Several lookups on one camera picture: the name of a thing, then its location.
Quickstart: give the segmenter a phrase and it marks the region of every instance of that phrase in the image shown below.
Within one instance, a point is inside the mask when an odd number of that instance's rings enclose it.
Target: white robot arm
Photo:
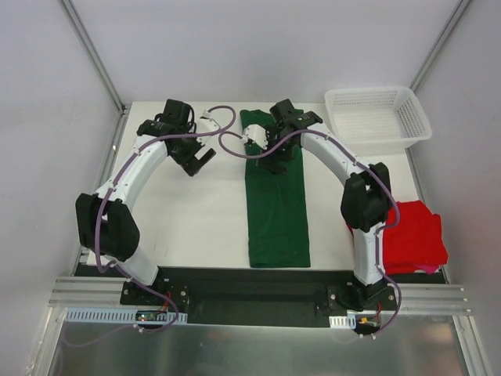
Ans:
[[[273,126],[250,125],[243,135],[247,141],[260,146],[266,155],[258,159],[258,165],[275,173],[286,173],[276,162],[289,160],[292,147],[301,146],[320,159],[344,186],[341,214],[353,229],[355,278],[348,293],[336,300],[347,309],[362,310],[365,302],[387,286],[383,278],[382,228],[391,202],[380,183],[391,191],[389,172],[382,163],[372,165],[357,157],[330,132],[320,117],[313,112],[300,114],[288,99],[278,102],[270,112],[275,120]],[[368,168],[380,183],[360,166]]]
[[[329,131],[325,124],[314,124],[308,129],[324,133],[330,137],[335,136]],[[315,155],[320,161],[328,167],[328,169],[339,179],[341,184],[346,183],[346,180],[353,174],[362,174],[364,171],[353,165],[346,155],[337,149],[330,141],[312,133],[301,134],[301,146]],[[369,165],[369,162],[358,158],[360,162]],[[386,222],[379,222],[369,228],[369,231],[364,232],[361,229],[353,229],[353,237],[355,242],[355,267],[353,269],[355,277],[364,285],[375,284],[381,280],[382,276],[376,267],[376,243],[375,232],[379,227],[383,227]],[[383,266],[383,234],[379,236],[380,252],[379,267],[384,270]]]
[[[142,188],[165,158],[171,156],[193,176],[215,155],[210,149],[200,160],[196,158],[210,136],[152,142],[162,136],[189,133],[194,126],[193,119],[188,120],[190,113],[193,114],[193,109],[186,103],[168,100],[164,112],[156,116],[158,121],[147,120],[139,126],[132,150],[115,173],[93,195],[82,193],[76,202],[81,244],[95,251],[97,216],[100,205],[106,201],[99,221],[100,253],[129,276],[157,291],[163,290],[164,278],[160,268],[139,246],[139,230],[131,212]],[[208,112],[196,123],[198,134],[219,129]]]

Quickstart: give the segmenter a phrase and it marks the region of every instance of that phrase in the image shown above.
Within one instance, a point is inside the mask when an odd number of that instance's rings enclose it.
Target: purple cable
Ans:
[[[127,171],[127,169],[130,167],[130,165],[132,164],[132,162],[135,160],[135,158],[143,151],[145,150],[148,146],[150,145],[153,145],[154,143],[157,143],[157,142],[160,142],[160,141],[165,141],[166,139],[192,139],[192,138],[196,138],[196,137],[205,137],[205,136],[215,136],[217,135],[218,133],[221,133],[221,132],[225,132],[226,130],[228,130],[233,124],[235,124],[235,120],[236,120],[236,112],[235,110],[231,107],[231,106],[226,106],[226,105],[221,105],[221,106],[216,106],[216,107],[212,107],[211,109],[208,110],[208,112],[212,112],[214,110],[220,110],[220,109],[225,109],[225,110],[230,110],[232,112],[232,120],[223,128],[221,129],[218,129],[217,131],[213,131],[213,132],[205,132],[205,133],[187,133],[187,134],[180,134],[180,135],[166,135],[166,136],[161,136],[161,137],[157,137],[156,139],[151,139],[150,141],[148,141],[147,143],[144,143],[143,145],[141,145],[141,147],[138,149],[138,153],[134,153],[132,156],[130,156],[130,158],[124,163],[124,165],[122,166],[122,168],[120,169],[120,171],[117,173],[117,175],[115,176],[115,179],[113,180],[113,185],[116,186],[118,184],[118,182],[120,181],[121,177],[123,176],[123,174]],[[95,238],[95,243],[94,243],[94,253],[96,254],[96,265],[97,265],[97,269],[100,273],[105,273],[111,266],[113,266],[115,264],[115,261],[110,261],[108,262],[104,267],[103,267],[103,264],[101,263],[101,249],[100,249],[100,243],[98,241],[98,239],[100,239],[101,237],[101,225],[103,224],[103,214],[104,214],[104,208],[106,206],[106,203],[108,202],[108,200],[110,199],[110,196],[111,194],[113,193],[114,189],[113,188],[109,188],[108,191],[106,192],[106,194],[104,195],[103,197],[103,201],[101,202],[101,205],[99,206],[99,210],[98,210],[98,213],[97,213],[97,220],[96,220],[96,231],[94,232],[94,238]],[[131,278],[131,276],[129,276],[120,266],[117,266],[116,268],[125,278]],[[154,333],[154,332],[158,332],[158,331],[162,331],[164,330],[165,328],[167,327],[170,327],[172,324],[174,324],[174,322],[179,318],[179,310],[178,310],[178,307],[176,306],[176,304],[167,296],[165,295],[162,295],[161,293],[147,287],[145,284],[142,284],[141,282],[139,282],[138,280],[136,280],[135,278],[131,278],[131,281],[136,284],[137,286],[139,286],[140,288],[142,288],[143,290],[145,291],[148,291],[150,294],[153,294],[153,295],[156,295],[158,296],[159,298],[162,298],[163,300],[165,300],[166,302],[169,303],[169,305],[174,309],[175,311],[175,317],[173,320],[171,320],[170,322],[168,322],[167,324],[165,325],[162,325],[162,327],[160,328],[157,328],[157,329],[149,329],[149,330],[144,330],[146,333]],[[118,332],[118,331],[121,331],[122,329],[125,329],[126,327],[131,327],[129,324],[127,325],[121,325],[120,327],[116,327],[115,329],[113,329],[112,331],[106,333],[105,335],[102,335],[101,337],[99,338],[96,338],[96,339],[93,339],[92,341],[89,341],[89,342],[86,342],[86,343],[82,343],[82,344],[72,344],[72,343],[69,343],[66,339],[66,328],[63,329],[63,333],[61,334],[61,341],[69,346],[69,347],[73,347],[73,348],[82,348],[82,347],[85,347],[85,346],[89,346],[89,345],[93,345],[109,336],[111,336],[112,334]]]
[[[281,139],[274,147],[272,147],[270,150],[267,150],[265,151],[264,153],[262,154],[258,154],[258,155],[246,155],[246,154],[239,154],[239,153],[235,153],[234,151],[228,149],[223,143],[222,143],[222,137],[224,135],[231,135],[231,136],[235,136],[235,137],[238,137],[240,139],[242,139],[243,137],[241,135],[238,135],[237,133],[235,132],[222,132],[219,134],[219,137],[218,137],[218,141],[219,141],[219,145],[221,146],[221,148],[233,155],[234,157],[238,157],[238,158],[243,158],[243,159],[259,159],[259,158],[263,158],[263,157],[267,157],[268,155],[272,154],[275,150],[277,150],[279,147],[281,147],[288,139],[290,139],[291,137],[294,137],[296,135],[299,135],[301,133],[311,133],[313,135],[317,135],[317,136],[320,136],[322,137],[323,139],[328,139],[331,143],[333,143],[352,163],[354,163],[357,167],[360,167],[362,170],[364,170],[365,172],[367,172],[374,180],[376,180],[376,183],[379,184],[379,186],[381,187],[381,189],[384,191],[384,193],[387,195],[388,199],[390,200],[391,202],[391,205],[393,206],[394,210],[395,210],[395,214],[396,214],[396,217],[395,217],[395,222],[393,222],[392,224],[390,225],[385,225],[385,226],[382,226],[380,228],[378,228],[374,234],[375,238],[376,238],[376,268],[377,268],[377,271],[380,273],[380,275],[385,279],[387,280],[390,284],[392,284],[393,286],[395,286],[395,289],[397,290],[398,292],[398,301],[397,301],[397,308],[395,309],[395,312],[393,313],[393,315],[390,317],[390,320],[388,320],[379,330],[378,332],[382,331],[384,328],[386,328],[394,319],[395,317],[398,315],[398,312],[400,312],[400,307],[402,305],[402,290],[400,288],[400,286],[398,286],[398,284],[392,279],[390,278],[381,268],[380,268],[380,255],[379,255],[379,233],[383,230],[387,230],[387,229],[391,229],[395,226],[397,226],[399,223],[400,223],[400,210],[398,209],[398,205],[395,201],[395,199],[393,198],[393,196],[391,195],[391,192],[390,190],[384,185],[384,183],[381,181],[381,179],[379,179],[379,177],[371,171],[371,169],[367,166],[365,166],[364,164],[358,162],[356,160],[356,158],[350,154],[350,152],[348,152],[348,150],[346,150],[346,148],[341,145],[341,143],[339,143],[336,139],[326,135],[325,133],[322,133],[322,132],[318,132],[318,131],[313,131],[311,129],[302,129],[302,130],[299,130],[299,131],[294,131],[292,133],[290,133],[289,135],[285,136],[283,139]]]

